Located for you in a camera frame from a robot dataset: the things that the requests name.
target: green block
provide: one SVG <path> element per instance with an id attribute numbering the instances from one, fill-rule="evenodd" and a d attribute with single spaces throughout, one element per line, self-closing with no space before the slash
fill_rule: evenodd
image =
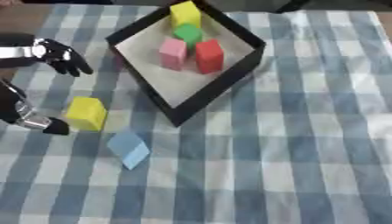
<path id="1" fill-rule="evenodd" d="M 188 49 L 193 49 L 196 43 L 202 40 L 201 29 L 192 24 L 182 24 L 174 30 L 174 38 L 186 42 Z"/>

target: yellow block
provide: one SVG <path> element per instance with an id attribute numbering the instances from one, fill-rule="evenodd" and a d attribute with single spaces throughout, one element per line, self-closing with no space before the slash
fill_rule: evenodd
<path id="1" fill-rule="evenodd" d="M 107 111 L 100 100 L 76 96 L 66 112 L 68 123 L 80 130 L 101 130 Z"/>
<path id="2" fill-rule="evenodd" d="M 170 12 L 173 29 L 182 24 L 191 24 L 200 28 L 201 14 L 192 1 L 174 4 L 170 7 Z"/>

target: blue checkered tablecloth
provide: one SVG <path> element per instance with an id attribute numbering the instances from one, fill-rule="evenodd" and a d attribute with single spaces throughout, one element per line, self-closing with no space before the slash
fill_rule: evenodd
<path id="1" fill-rule="evenodd" d="M 39 36 L 95 74 L 36 65 L 13 82 L 48 115 L 88 95 L 108 120 L 70 136 L 2 123 L 1 224 L 392 223 L 392 46 L 373 12 L 229 13 L 268 43 L 262 63 L 176 129 L 104 40 L 153 10 L 53 8 Z M 133 171 L 106 146 L 127 125 L 151 148 Z"/>

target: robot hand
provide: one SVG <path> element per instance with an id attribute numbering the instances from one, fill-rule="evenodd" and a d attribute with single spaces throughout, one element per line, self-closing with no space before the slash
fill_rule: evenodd
<path id="1" fill-rule="evenodd" d="M 66 122 L 38 114 L 26 100 L 25 92 L 4 79 L 0 79 L 0 105 L 0 120 L 7 123 L 47 134 L 69 134 Z"/>
<path id="2" fill-rule="evenodd" d="M 74 77 L 79 77 L 79 70 L 85 74 L 93 73 L 93 69 L 72 47 L 55 40 L 37 38 L 31 51 L 37 61 L 47 63 L 60 74 L 70 73 Z"/>

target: pink block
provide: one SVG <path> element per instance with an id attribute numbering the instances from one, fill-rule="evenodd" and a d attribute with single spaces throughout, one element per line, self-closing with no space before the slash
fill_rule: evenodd
<path id="1" fill-rule="evenodd" d="M 180 71 L 186 60 L 186 42 L 176 38 L 166 38 L 159 48 L 162 67 Z"/>

